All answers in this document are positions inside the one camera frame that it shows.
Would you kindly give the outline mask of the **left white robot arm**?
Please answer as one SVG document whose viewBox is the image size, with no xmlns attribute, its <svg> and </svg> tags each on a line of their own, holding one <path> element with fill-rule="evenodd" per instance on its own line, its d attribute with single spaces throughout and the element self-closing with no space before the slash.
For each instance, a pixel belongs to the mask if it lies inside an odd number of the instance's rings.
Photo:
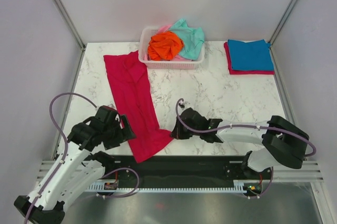
<svg viewBox="0 0 337 224">
<path fill-rule="evenodd" d="M 114 108 L 100 106 L 94 116 L 71 129 L 64 152 L 57 158 L 36 189 L 18 196 L 15 208 L 31 223 L 61 223 L 66 208 L 98 179 L 111 178 L 118 168 L 109 150 L 134 139 L 125 115 Z"/>
</svg>

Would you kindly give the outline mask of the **crimson red t shirt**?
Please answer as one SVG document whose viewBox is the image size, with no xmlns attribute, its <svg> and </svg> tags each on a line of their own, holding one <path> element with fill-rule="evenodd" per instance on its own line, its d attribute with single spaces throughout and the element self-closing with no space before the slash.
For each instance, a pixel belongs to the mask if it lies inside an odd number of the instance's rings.
<svg viewBox="0 0 337 224">
<path fill-rule="evenodd" d="M 170 131 L 160 128 L 147 67 L 139 61 L 138 52 L 103 58 L 115 106 L 127 117 L 136 135 L 129 140 L 129 146 L 136 162 L 141 163 L 164 149 L 173 138 Z"/>
</svg>

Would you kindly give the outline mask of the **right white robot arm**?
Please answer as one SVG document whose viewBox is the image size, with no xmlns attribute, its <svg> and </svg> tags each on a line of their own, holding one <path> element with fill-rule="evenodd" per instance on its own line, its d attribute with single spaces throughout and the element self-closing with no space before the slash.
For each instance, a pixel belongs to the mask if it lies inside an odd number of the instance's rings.
<svg viewBox="0 0 337 224">
<path fill-rule="evenodd" d="M 305 159 L 309 136 L 281 116 L 255 123 L 231 123 L 207 119 L 192 108 L 177 115 L 171 137 L 186 140 L 197 135 L 207 143 L 242 142 L 261 146 L 249 151 L 241 164 L 242 174 L 249 179 L 274 166 L 300 169 Z"/>
</svg>

